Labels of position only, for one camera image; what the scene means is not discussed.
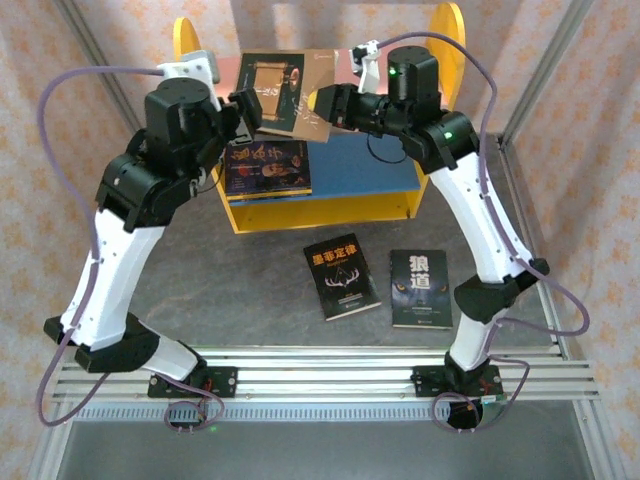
black book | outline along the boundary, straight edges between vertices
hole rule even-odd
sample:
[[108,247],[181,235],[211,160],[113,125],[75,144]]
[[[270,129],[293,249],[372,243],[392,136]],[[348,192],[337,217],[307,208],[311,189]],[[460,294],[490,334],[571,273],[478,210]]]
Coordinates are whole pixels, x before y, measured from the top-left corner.
[[255,200],[311,194],[307,142],[259,141],[224,153],[228,200]]
[[360,244],[351,233],[304,249],[327,320],[380,305]]
[[443,250],[391,251],[391,306],[394,327],[453,327]]

glass panel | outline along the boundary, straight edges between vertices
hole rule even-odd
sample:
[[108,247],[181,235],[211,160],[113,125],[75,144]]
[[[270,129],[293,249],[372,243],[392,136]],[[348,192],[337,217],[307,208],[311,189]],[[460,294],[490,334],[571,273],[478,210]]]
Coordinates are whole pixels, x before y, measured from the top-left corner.
[[229,421],[180,436],[160,422],[76,422],[58,479],[589,479],[579,432],[571,402],[518,402],[463,436],[430,422]]

white bracket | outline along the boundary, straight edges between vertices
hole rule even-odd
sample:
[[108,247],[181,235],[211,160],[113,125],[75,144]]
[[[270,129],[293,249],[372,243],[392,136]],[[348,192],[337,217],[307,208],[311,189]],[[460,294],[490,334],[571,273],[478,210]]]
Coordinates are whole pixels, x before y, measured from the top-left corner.
[[[362,51],[366,52],[364,56],[361,56]],[[351,70],[360,77],[358,93],[376,93],[378,91],[380,84],[379,56],[380,50],[378,50],[377,40],[370,40],[349,50]]]
[[164,72],[164,79],[167,78],[193,78],[200,80],[209,87],[211,92],[211,103],[217,111],[222,110],[220,100],[216,95],[214,85],[220,83],[220,71],[213,52],[208,50],[196,50],[182,55],[181,62],[162,63],[158,68]]

yellow wooden stand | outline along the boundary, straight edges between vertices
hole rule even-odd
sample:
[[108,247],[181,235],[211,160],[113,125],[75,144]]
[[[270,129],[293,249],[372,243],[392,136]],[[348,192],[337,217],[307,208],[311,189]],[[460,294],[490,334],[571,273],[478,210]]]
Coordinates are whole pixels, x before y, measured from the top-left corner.
[[[465,45],[464,21],[455,3],[441,3],[431,19],[429,30],[447,35]],[[451,45],[427,39],[427,48],[438,59],[442,94],[447,108],[453,109],[462,83],[464,55]],[[173,48],[176,60],[184,53],[200,49],[200,41],[187,18],[174,24]],[[230,205],[224,193],[223,182],[218,182],[218,193],[235,233],[266,230],[317,227],[343,223],[359,223],[414,218],[427,187],[428,177],[414,163],[420,183],[419,190],[379,193],[365,196],[327,199],[297,200],[248,205]],[[218,180],[219,170],[212,175]]]

gray floor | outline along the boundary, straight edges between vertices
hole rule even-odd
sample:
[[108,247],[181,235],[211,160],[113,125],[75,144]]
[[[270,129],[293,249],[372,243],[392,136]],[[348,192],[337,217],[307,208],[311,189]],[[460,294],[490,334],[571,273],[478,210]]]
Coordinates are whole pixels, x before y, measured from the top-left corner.
[[518,402],[491,430],[430,422],[223,422],[173,433],[160,422],[76,422],[58,480],[590,479],[571,402]]
[[[489,168],[515,225],[497,146]],[[303,247],[355,232],[382,297],[382,306],[325,322]],[[428,346],[447,347],[452,331],[391,327],[389,251],[444,249],[454,287],[475,273],[456,220],[429,185],[418,217],[304,230],[235,235],[215,191],[182,207],[152,252],[131,311],[162,333],[192,345]],[[521,296],[516,317],[544,324],[536,289]],[[459,310],[454,306],[454,326]],[[501,332],[503,346],[550,345],[548,335]]]

